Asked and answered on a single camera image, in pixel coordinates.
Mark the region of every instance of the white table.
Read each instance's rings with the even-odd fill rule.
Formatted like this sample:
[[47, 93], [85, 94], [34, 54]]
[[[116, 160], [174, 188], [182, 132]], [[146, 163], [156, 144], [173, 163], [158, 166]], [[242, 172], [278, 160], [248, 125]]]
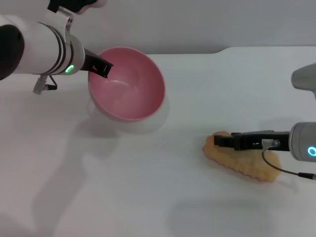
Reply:
[[[95, 110], [87, 73], [0, 82], [1, 237], [297, 237], [316, 233], [316, 183], [282, 174], [262, 184], [204, 159], [218, 130], [289, 130], [316, 120], [292, 72], [316, 47], [229, 48], [151, 55], [166, 82], [162, 109], [139, 123]], [[284, 168], [316, 163], [279, 153]]]

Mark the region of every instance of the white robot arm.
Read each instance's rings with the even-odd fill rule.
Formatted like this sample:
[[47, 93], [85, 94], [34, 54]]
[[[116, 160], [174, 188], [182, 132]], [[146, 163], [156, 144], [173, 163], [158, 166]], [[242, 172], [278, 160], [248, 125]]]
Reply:
[[[291, 81], [296, 89], [310, 90], [316, 97], [316, 64], [311, 64], [293, 72]], [[281, 169], [265, 159], [265, 151], [287, 151], [299, 161], [316, 162], [316, 122], [299, 122], [291, 131], [272, 130], [246, 133], [232, 133], [231, 136], [214, 136], [214, 144], [234, 148], [236, 151], [262, 150], [263, 160], [271, 167], [285, 173], [316, 180], [313, 173], [295, 173]]]
[[34, 88], [40, 94], [49, 75], [71, 75], [83, 70], [106, 78], [113, 65], [85, 49], [70, 34], [74, 17], [67, 11], [81, 14], [104, 3], [104, 0], [51, 0], [47, 24], [0, 15], [0, 80], [12, 73], [41, 75]]

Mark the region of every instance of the yellow sponge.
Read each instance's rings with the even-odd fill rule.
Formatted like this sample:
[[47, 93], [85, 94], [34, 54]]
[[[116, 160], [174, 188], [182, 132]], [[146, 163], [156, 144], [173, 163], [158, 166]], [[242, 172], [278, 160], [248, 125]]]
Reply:
[[[281, 173], [264, 162], [261, 150], [235, 151], [233, 148], [215, 146], [214, 135], [230, 136], [230, 133], [216, 132], [207, 138], [203, 151], [208, 159], [262, 182], [273, 182]], [[276, 153], [267, 151], [265, 157], [268, 162], [281, 168]]]

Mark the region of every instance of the blue indicator light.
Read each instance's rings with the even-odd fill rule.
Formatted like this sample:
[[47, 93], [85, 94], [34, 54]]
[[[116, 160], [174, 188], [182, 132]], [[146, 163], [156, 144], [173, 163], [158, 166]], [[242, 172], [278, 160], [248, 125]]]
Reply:
[[315, 147], [309, 147], [308, 148], [308, 154], [310, 154], [313, 157], [316, 157], [316, 148]]

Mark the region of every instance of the white wall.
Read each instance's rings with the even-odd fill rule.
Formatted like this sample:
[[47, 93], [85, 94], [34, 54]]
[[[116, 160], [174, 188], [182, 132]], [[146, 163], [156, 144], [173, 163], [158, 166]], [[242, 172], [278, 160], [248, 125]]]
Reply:
[[[229, 46], [316, 45], [315, 0], [108, 0], [76, 16], [72, 34], [92, 51], [208, 53]], [[43, 18], [47, 0], [1, 0], [1, 14]]]

